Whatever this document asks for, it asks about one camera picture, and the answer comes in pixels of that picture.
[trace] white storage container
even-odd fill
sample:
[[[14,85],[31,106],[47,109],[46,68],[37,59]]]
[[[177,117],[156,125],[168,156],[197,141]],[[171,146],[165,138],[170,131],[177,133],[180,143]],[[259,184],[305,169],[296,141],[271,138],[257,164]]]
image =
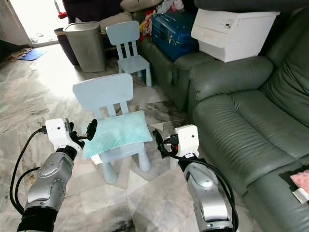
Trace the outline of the white storage container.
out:
[[[233,13],[199,9],[191,31],[199,50],[224,62],[257,56],[280,12]]]

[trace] wire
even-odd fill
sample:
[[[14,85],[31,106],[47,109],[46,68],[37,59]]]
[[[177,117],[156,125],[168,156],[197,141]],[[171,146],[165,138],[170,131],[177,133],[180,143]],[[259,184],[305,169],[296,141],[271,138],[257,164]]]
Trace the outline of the wire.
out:
[[[13,198],[13,187],[14,187],[15,176],[16,176],[16,172],[17,172],[17,168],[18,168],[19,162],[20,162],[20,160],[21,160],[21,158],[22,158],[22,156],[23,156],[23,154],[24,154],[24,152],[25,152],[25,150],[26,150],[26,148],[27,148],[27,146],[28,146],[30,140],[33,138],[33,136],[34,136],[35,134],[37,134],[37,133],[39,133],[39,132],[41,132],[41,131],[42,131],[42,129],[38,129],[38,130],[36,130],[35,132],[33,132],[31,136],[29,136],[29,138],[28,138],[28,140],[27,140],[27,142],[26,142],[24,148],[23,148],[22,151],[20,152],[20,155],[19,155],[19,157],[18,157],[18,159],[17,159],[17,161],[16,161],[16,164],[15,164],[15,167],[14,167],[14,171],[13,171],[13,175],[12,175],[12,179],[11,179],[11,185],[10,185],[10,200],[11,200],[11,203],[12,203],[12,205],[14,206],[14,208],[15,208],[21,215],[23,214],[24,209],[23,209],[23,207],[20,207],[20,206],[15,202],[15,200],[14,200],[14,198]]]
[[[19,188],[20,182],[22,181],[22,179],[23,179],[28,173],[31,173],[31,172],[33,172],[33,171],[35,171],[35,170],[38,170],[39,168],[40,168],[40,167],[32,168],[32,169],[30,169],[30,170],[24,172],[24,173],[19,177],[19,179],[18,179],[18,181],[17,181],[17,183],[16,183],[16,186],[15,186],[15,201],[16,201],[16,204],[17,204],[20,208],[23,209],[23,211],[24,211],[24,208],[23,208],[23,206],[20,204],[19,199],[18,199],[18,188]]]
[[[234,229],[234,231],[237,231],[238,226],[239,226],[239,218],[238,218],[237,211],[236,211],[236,208],[235,208],[235,196],[234,196],[234,192],[232,190],[232,187],[230,186],[227,178],[223,175],[223,173],[219,169],[214,167],[213,165],[199,161],[199,160],[187,159],[187,158],[178,157],[178,156],[175,156],[175,155],[170,155],[170,157],[177,159],[177,160],[191,161],[191,162],[202,164],[202,165],[208,167],[209,169],[213,170],[216,173],[216,176],[218,177],[218,180],[219,180],[220,184],[222,185],[222,188],[223,188],[223,190],[224,190],[224,192],[227,196],[227,199],[228,199],[228,201],[229,201],[229,203],[232,207],[233,229]]]

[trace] blue mat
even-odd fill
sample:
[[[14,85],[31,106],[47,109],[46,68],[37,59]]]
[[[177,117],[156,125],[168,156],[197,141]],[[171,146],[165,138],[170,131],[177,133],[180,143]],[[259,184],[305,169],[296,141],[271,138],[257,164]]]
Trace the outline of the blue mat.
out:
[[[22,58],[19,58],[19,59],[21,59],[21,60],[36,60],[37,58],[39,58],[44,53],[46,53],[46,51],[33,49],[32,51],[28,52],[25,57],[22,57]]]

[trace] doorway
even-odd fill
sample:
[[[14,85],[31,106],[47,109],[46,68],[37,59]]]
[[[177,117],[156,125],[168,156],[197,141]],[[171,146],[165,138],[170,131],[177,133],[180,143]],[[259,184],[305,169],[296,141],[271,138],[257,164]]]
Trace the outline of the doorway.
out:
[[[68,18],[58,18],[65,12],[62,0],[10,0],[32,45],[45,46],[58,42],[54,30],[64,28]]]

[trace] light blue chair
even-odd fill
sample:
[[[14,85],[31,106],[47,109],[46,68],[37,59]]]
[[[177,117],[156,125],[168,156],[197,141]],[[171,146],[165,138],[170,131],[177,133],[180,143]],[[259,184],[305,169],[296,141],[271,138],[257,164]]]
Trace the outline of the light blue chair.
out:
[[[138,21],[129,21],[118,23],[106,28],[107,36],[112,45],[117,47],[119,56],[118,67],[119,73],[138,73],[138,77],[142,76],[141,71],[146,70],[146,85],[151,86],[151,74],[149,62],[137,53],[136,40],[140,37],[140,25]],[[132,42],[133,55],[129,49],[129,42]],[[121,44],[125,45],[126,58],[122,53]]]
[[[104,106],[107,107],[109,116],[116,116],[114,104],[117,103],[120,103],[122,113],[128,114],[127,101],[133,98],[133,79],[128,73],[98,77],[73,85],[73,92],[82,107],[93,111],[98,120],[103,119],[101,107]],[[91,159],[96,165],[102,165],[105,181],[112,184],[117,180],[117,174],[111,162],[134,154],[139,156],[140,169],[143,172],[150,170],[143,142],[116,147],[94,155]]]

